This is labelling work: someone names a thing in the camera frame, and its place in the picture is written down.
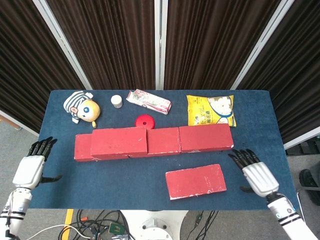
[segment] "gray carpet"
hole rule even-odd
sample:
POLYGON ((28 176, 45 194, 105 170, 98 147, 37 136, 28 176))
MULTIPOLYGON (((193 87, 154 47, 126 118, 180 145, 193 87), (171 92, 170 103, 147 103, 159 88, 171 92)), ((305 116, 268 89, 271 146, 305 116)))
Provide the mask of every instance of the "gray carpet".
MULTIPOLYGON (((30 145, 36 140, 37 137, 25 130, 17 131, 6 123, 0 122, 0 172, 2 179, 0 205, 5 205, 10 192, 14 190, 12 179, 17 166, 21 158, 28 152, 30 145)), ((302 169, 309 168, 318 161, 320 161, 320 155, 288 157, 293 181, 297 188, 300 187, 299 172, 302 169)), ((319 238, 320 207, 315 206, 309 200, 305 191, 301 192, 300 197, 307 224, 319 238)), ((93 219, 99 212, 99 210, 87 210, 84 212, 84 215, 93 219)), ((190 211, 186 215, 181 228, 182 240, 187 239, 187 235, 194 227, 198 214, 197 211, 190 211)), ((208 215, 208 211, 204 212, 202 221, 197 229, 190 235, 190 240, 195 239, 198 235, 208 215)), ((25 240, 44 228, 63 224, 65 217, 66 210, 63 209, 29 209, 23 221, 20 238, 21 240, 25 240)), ((34 240, 55 240, 61 229, 60 227, 50 229, 35 237, 34 240)), ((107 234, 103 236, 103 240, 110 239, 106 238, 109 237, 107 234)), ((269 211, 221 211, 206 237, 208 240, 273 240, 275 238, 283 240, 289 239, 269 211)))

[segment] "table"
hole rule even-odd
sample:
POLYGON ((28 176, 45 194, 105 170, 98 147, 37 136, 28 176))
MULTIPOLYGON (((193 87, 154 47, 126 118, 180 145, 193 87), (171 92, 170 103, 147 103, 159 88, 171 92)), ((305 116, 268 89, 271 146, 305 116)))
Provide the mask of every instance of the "table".
MULTIPOLYGON (((249 186, 241 171, 228 157, 230 151, 186 153, 173 156, 131 158, 99 162, 74 160, 75 135, 91 133, 88 122, 72 122, 63 103, 74 90, 54 90, 45 111, 39 139, 53 136, 58 142, 46 162, 45 177, 62 174, 58 182, 41 184, 33 192, 31 208, 47 209, 122 209, 122 210, 262 210, 265 199, 244 193, 239 186, 249 186), (165 172, 220 164, 227 191, 170 201, 165 172)), ((265 162, 285 194, 298 208, 277 119, 269 92, 264 90, 150 90, 172 102, 168 115, 126 101, 128 90, 92 90, 100 105, 97 128, 126 128, 135 125, 141 114, 155 119, 156 128, 188 125, 186 95, 218 97, 234 95, 237 127, 231 128, 235 149, 252 149, 265 162), (123 99, 114 108, 111 96, 123 99)))

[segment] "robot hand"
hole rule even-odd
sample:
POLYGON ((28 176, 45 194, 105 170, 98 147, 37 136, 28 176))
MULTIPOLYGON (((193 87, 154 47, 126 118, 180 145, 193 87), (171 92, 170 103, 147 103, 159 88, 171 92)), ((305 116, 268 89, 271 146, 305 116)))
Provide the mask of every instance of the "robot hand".
POLYGON ((32 199, 31 191, 40 183, 53 183, 61 179, 56 177, 43 177, 45 163, 51 148, 57 139, 48 137, 37 141, 29 149, 27 156, 22 158, 13 178, 14 190, 0 215, 0 239, 18 240, 20 226, 26 215, 32 199))
POLYGON ((264 162, 261 162, 250 149, 232 150, 236 156, 228 154, 235 164, 242 170, 252 190, 260 197, 265 198, 277 192, 279 183, 264 162))
POLYGON ((260 197, 266 198, 268 208, 289 238, 291 240, 317 240, 287 197, 277 193, 279 183, 266 164, 261 162, 250 149, 232 151, 236 156, 229 154, 229 157, 242 170, 252 190, 260 197))

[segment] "small white container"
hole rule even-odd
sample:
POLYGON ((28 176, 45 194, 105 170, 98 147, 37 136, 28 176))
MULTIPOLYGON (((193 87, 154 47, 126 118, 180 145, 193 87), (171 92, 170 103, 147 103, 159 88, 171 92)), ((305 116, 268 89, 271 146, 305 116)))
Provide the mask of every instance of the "small white container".
POLYGON ((113 95, 111 97, 111 103, 116 108, 119 109, 122 107, 122 98, 120 95, 113 95))

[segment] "red bottle cap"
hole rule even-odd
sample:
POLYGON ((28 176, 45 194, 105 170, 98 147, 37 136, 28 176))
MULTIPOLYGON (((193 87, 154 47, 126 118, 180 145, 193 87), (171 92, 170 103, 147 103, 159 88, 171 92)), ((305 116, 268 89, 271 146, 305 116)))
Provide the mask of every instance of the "red bottle cap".
POLYGON ((136 127, 145 127, 147 130, 154 129, 155 125, 155 119, 147 114, 140 115, 135 120, 136 127))

